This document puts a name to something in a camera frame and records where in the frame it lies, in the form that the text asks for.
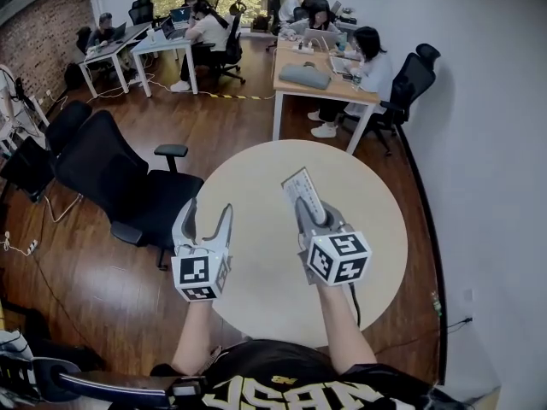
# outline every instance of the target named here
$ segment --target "white cube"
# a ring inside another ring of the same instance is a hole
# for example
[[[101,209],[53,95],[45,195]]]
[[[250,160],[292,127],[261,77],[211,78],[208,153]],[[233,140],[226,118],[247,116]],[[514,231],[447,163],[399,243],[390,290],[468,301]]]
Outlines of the white cube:
[[[207,301],[221,297],[226,277],[230,272],[228,259],[223,254],[174,256],[174,286],[188,302]]]
[[[361,279],[371,256],[362,232],[344,232],[313,237],[307,264],[327,285],[340,285]]]

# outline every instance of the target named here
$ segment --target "shoe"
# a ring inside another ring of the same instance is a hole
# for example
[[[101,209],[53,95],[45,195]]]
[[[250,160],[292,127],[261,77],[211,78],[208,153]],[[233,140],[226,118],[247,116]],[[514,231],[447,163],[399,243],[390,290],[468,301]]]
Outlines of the shoe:
[[[336,128],[330,127],[327,123],[323,123],[321,126],[311,130],[311,134],[315,138],[334,138],[336,137]]]
[[[313,113],[308,114],[308,118],[312,121],[323,121],[319,118],[319,111],[314,111]]]
[[[138,84],[140,83],[140,76],[137,74],[133,79],[131,79],[129,82],[127,82],[128,85]]]
[[[172,84],[170,90],[172,92],[183,92],[190,90],[190,84],[184,80],[179,80],[176,84]]]

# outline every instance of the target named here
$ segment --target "wooden round tabletop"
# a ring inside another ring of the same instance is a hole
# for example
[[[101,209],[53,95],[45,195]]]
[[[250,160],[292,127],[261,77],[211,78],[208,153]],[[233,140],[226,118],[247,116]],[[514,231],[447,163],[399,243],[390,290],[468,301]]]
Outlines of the wooden round tabletop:
[[[297,256],[297,219],[281,188],[302,167],[308,169],[320,199],[362,231],[373,251],[363,280],[356,283],[361,328],[372,324],[403,280],[407,232],[384,182],[342,150],[280,140],[238,153],[215,170],[197,196],[197,238],[213,235],[222,209],[231,203],[232,271],[214,309],[253,338],[316,348],[326,345],[321,305]]]

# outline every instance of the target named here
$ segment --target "wooden floor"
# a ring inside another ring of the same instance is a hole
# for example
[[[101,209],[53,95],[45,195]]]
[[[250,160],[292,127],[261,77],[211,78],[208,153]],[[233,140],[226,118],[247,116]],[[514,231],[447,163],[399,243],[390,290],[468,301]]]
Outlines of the wooden floor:
[[[237,80],[223,78],[219,91],[272,96],[273,52],[264,50],[268,43],[266,39],[244,39],[241,74],[247,84],[241,86]],[[164,53],[147,71],[156,75],[155,81],[170,85],[177,80],[178,65],[171,53]],[[111,84],[104,90],[115,86],[115,82]],[[209,91],[214,87],[201,79],[200,89]],[[173,94],[157,85],[152,85],[152,93],[149,99],[142,89],[133,87],[126,96],[91,101],[95,110],[105,108],[113,114],[127,142],[151,168],[168,168],[163,157],[153,155],[157,145],[186,144],[190,151],[179,162],[179,170],[206,179],[223,161],[271,138],[273,99],[227,100]],[[87,101],[90,97],[83,87],[71,92],[69,100]],[[313,139],[309,130],[317,124],[306,120],[305,115],[314,108],[313,99],[286,98],[281,137]],[[345,149],[349,141],[350,134],[338,131],[336,139],[325,143]],[[429,332],[438,329],[431,296],[436,290],[432,246],[402,145],[397,138],[388,141],[393,151],[390,158],[384,157],[384,150],[373,136],[360,142],[355,156],[385,181],[397,199],[409,235],[409,262],[395,300],[365,336],[378,352],[426,333],[416,343],[382,352],[379,361],[432,383],[438,370],[438,333]],[[76,197],[58,184],[50,187],[48,194],[58,214]],[[13,245],[26,249],[34,238],[39,238],[44,202],[31,204],[22,192],[12,188],[6,203],[9,210],[3,229],[11,232]],[[36,256],[75,325],[112,371],[147,374],[155,364],[169,362],[174,353],[186,304],[174,289],[172,274],[156,270],[156,252],[155,248],[138,249],[111,237],[106,216],[88,200],[79,203],[58,224],[45,215],[44,235]],[[57,341],[85,343],[51,297],[33,260],[14,252],[0,254],[0,260],[11,302],[40,310]],[[216,342],[235,343],[239,338],[229,324],[220,318],[215,320]]]

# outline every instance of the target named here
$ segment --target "gray pouch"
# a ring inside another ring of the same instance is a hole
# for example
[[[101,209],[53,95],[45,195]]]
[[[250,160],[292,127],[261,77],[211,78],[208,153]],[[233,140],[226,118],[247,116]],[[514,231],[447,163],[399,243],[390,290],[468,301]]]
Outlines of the gray pouch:
[[[311,66],[302,66],[286,64],[281,68],[279,79],[295,84],[311,86],[318,90],[326,90],[331,83],[331,76],[320,72],[317,68]]]

